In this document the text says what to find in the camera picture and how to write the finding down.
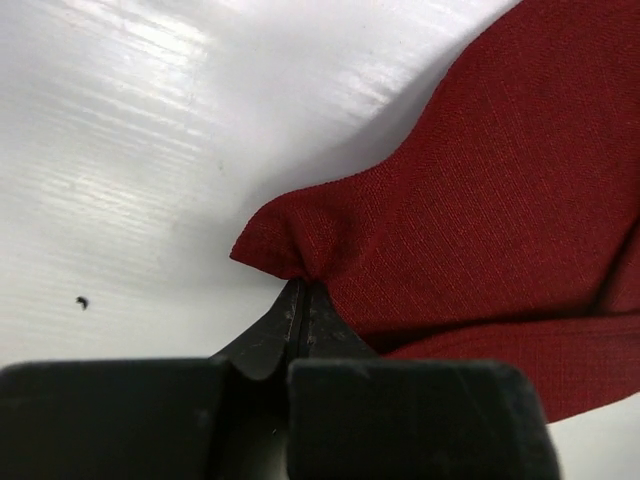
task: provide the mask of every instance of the shiny white surface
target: shiny white surface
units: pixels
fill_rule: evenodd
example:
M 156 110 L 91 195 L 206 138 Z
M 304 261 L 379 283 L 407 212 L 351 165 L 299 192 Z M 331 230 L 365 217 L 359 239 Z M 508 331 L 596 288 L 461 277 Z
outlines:
M 250 215 L 385 158 L 513 3 L 2 2 L 0 365 L 218 350 L 281 287 Z

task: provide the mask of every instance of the black speck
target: black speck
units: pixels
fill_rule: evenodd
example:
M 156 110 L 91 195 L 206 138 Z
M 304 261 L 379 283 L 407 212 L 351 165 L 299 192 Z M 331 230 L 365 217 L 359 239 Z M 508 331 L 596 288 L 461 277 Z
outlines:
M 84 297 L 78 297 L 76 298 L 76 303 L 79 303 L 80 305 L 82 305 L 82 309 L 86 310 L 87 307 L 89 306 L 89 300 L 87 300 Z

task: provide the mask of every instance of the cloth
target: cloth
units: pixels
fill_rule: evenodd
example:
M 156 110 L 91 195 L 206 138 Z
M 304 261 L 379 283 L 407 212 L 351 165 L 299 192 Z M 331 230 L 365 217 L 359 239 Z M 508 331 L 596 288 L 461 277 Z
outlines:
M 376 167 L 275 199 L 232 258 L 322 281 L 392 358 L 494 358 L 550 421 L 640 389 L 640 2 L 524 0 Z

